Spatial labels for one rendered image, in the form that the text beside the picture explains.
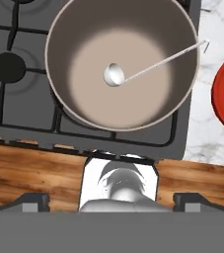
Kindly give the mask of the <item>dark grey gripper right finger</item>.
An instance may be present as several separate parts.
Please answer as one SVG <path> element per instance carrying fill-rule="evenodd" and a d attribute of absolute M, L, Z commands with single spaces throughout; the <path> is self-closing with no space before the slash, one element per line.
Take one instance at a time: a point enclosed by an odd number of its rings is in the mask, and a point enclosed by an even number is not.
<path fill-rule="evenodd" d="M 220 212 L 224 206 L 214 204 L 199 193 L 174 193 L 173 211 L 179 212 Z"/>

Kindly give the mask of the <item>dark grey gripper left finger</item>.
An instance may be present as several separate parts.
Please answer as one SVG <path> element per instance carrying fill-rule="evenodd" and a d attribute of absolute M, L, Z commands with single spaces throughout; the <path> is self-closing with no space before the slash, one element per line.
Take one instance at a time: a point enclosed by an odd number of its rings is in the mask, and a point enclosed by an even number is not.
<path fill-rule="evenodd" d="M 25 193 L 12 203 L 0 206 L 0 211 L 50 212 L 49 201 L 49 195 L 46 193 Z"/>

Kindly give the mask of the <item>large beige pot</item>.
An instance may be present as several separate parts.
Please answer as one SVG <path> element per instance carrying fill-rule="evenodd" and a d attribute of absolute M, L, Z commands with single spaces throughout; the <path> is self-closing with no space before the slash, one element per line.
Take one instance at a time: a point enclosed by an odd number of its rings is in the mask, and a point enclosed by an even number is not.
<path fill-rule="evenodd" d="M 118 64 L 126 77 L 197 42 L 195 27 L 177 0 L 69 0 L 47 36 L 44 61 L 64 110 L 81 122 L 131 131 L 166 119 L 193 86 L 194 49 L 121 86 L 103 72 Z"/>

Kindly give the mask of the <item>silver ladle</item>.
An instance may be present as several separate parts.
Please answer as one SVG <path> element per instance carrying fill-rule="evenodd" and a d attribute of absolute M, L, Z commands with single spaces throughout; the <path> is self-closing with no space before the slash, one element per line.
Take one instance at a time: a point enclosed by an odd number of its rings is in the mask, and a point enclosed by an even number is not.
<path fill-rule="evenodd" d="M 203 40 L 201 42 L 197 42 L 157 63 L 154 63 L 150 66 L 148 66 L 147 68 L 145 69 L 142 69 L 140 70 L 139 72 L 137 73 L 134 73 L 133 75 L 129 76 L 129 77 L 126 77 L 124 75 L 124 72 L 122 70 L 122 68 L 116 64 L 116 63 L 111 63 L 109 64 L 106 69 L 104 70 L 103 72 L 103 78 L 104 78 L 104 81 L 110 86 L 110 87 L 118 87 L 118 86 L 121 86 L 122 84 L 132 80 L 132 79 L 135 79 L 141 75 L 144 75 L 146 74 L 147 72 L 151 71 L 152 69 L 154 68 L 157 68 L 159 66 L 162 66 L 162 65 L 165 65 L 167 63 L 169 63 L 170 61 L 194 50 L 194 49 L 197 49 L 199 48 L 200 46 L 202 45 L 205 45 L 205 49 L 204 50 L 207 50 L 208 47 L 209 47 L 209 44 L 210 44 L 210 40 Z"/>

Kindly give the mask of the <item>white round-topped block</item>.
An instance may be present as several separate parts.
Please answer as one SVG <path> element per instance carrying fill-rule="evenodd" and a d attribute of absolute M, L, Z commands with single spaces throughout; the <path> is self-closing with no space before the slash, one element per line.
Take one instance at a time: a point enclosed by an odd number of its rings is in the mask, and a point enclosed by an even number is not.
<path fill-rule="evenodd" d="M 152 165 L 88 158 L 78 210 L 88 201 L 155 201 L 158 173 Z"/>

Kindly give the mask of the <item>dark grey gas hob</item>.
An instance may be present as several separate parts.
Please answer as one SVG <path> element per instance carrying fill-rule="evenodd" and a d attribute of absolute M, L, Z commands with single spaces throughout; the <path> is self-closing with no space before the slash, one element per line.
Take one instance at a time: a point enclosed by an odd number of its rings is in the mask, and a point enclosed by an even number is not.
<path fill-rule="evenodd" d="M 54 99 L 44 70 L 49 27 L 68 0 L 0 0 L 0 145 L 152 164 L 181 160 L 190 100 L 163 122 L 132 132 L 82 126 Z"/>

